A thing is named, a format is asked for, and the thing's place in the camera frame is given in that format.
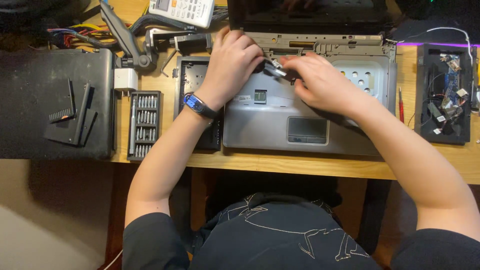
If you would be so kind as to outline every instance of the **smartwatch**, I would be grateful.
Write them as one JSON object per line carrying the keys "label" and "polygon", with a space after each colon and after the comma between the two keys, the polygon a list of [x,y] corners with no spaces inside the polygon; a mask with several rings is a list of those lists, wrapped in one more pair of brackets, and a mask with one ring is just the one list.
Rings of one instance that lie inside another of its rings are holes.
{"label": "smartwatch", "polygon": [[214,119],[217,115],[217,112],[209,108],[203,101],[197,98],[193,92],[186,93],[183,96],[183,103],[190,107],[194,112],[205,116],[209,119]]}

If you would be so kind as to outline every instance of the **person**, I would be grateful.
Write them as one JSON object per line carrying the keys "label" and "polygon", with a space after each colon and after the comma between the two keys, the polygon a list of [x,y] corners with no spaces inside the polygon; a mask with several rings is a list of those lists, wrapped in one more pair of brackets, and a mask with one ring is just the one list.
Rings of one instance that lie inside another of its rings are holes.
{"label": "person", "polygon": [[[204,83],[195,92],[220,110],[263,60],[241,31],[219,31]],[[295,93],[312,107],[353,119],[410,195],[417,230],[404,239],[391,267],[480,269],[480,214],[455,168],[326,59],[282,57],[297,71]],[[185,107],[143,160],[128,193],[123,269],[379,269],[332,218],[323,202],[257,193],[208,221],[187,252],[170,218],[168,198],[209,119]]]}

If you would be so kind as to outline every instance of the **laptop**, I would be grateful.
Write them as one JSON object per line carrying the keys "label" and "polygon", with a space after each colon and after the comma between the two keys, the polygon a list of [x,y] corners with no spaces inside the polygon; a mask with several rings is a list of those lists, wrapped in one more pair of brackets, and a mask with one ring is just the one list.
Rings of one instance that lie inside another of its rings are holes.
{"label": "laptop", "polygon": [[[285,3],[292,3],[290,11]],[[271,61],[313,51],[392,114],[396,107],[396,45],[382,35],[393,19],[385,1],[228,0],[230,27],[242,29]],[[294,94],[292,81],[252,74],[225,106],[226,147],[379,155],[355,128],[330,121]],[[352,127],[358,126],[349,119]]]}

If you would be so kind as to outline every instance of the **wooden desk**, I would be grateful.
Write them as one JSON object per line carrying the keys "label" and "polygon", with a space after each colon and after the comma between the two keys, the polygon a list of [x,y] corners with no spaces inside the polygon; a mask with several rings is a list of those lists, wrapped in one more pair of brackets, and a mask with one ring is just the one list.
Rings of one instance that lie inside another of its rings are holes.
{"label": "wooden desk", "polygon": [[[226,3],[226,0],[217,0],[217,3]],[[140,17],[148,0],[110,0],[109,4],[115,8],[116,14],[126,23],[133,23]],[[99,15],[89,23],[103,24]],[[167,57],[162,53],[158,64],[161,65]],[[415,85],[417,72],[417,48],[399,46],[397,50],[398,78],[397,87],[402,87],[406,123],[415,111]],[[165,69],[168,74],[176,66],[176,57],[170,61]],[[175,79],[166,78],[160,74],[160,68],[151,74],[142,75],[139,82],[141,90],[160,90],[163,96],[162,132],[165,132],[173,121],[173,102]],[[128,97],[118,100],[118,149],[111,161],[128,162],[128,132],[130,121],[130,107]],[[480,119],[472,115],[471,142],[464,147],[434,144],[469,184],[480,184]],[[214,154],[194,153],[187,166],[204,168],[221,168],[235,170],[250,170],[262,172],[288,172],[313,175],[331,175],[343,177],[395,179],[392,171],[385,162],[362,156],[345,156],[332,154],[316,154],[288,151],[266,151],[255,149],[222,148]]]}

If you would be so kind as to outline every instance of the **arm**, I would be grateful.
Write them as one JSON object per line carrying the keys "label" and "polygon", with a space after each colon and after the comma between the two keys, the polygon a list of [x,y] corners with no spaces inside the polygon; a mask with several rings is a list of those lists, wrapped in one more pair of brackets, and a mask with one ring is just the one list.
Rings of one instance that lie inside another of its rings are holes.
{"label": "arm", "polygon": [[353,119],[368,135],[417,206],[417,230],[444,229],[480,241],[480,214],[472,192],[455,168],[427,141],[393,116],[326,59],[316,54],[283,58],[308,89],[295,92],[310,106]]}
{"label": "arm", "polygon": [[[251,38],[223,28],[216,37],[204,83],[195,95],[211,109],[219,110],[238,93],[262,56],[262,49]],[[132,180],[125,227],[145,214],[170,215],[168,197],[209,121],[185,108],[155,143]]]}

